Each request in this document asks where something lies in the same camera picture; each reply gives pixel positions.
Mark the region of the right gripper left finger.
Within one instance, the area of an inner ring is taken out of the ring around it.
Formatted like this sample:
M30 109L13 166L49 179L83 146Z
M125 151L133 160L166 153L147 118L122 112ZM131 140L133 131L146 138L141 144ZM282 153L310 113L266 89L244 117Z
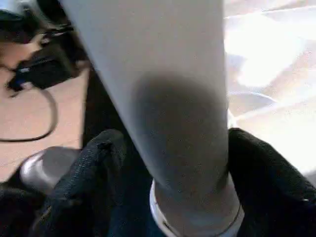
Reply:
M45 199L31 237L100 237L110 212L121 204L126 145L121 132L101 132L81 151Z

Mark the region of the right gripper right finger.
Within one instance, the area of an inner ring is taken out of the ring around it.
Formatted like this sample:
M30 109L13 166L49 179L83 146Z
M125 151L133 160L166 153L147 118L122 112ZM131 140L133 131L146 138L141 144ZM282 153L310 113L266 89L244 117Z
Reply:
M229 172L244 210L239 237L314 237L316 189L269 143L229 130Z

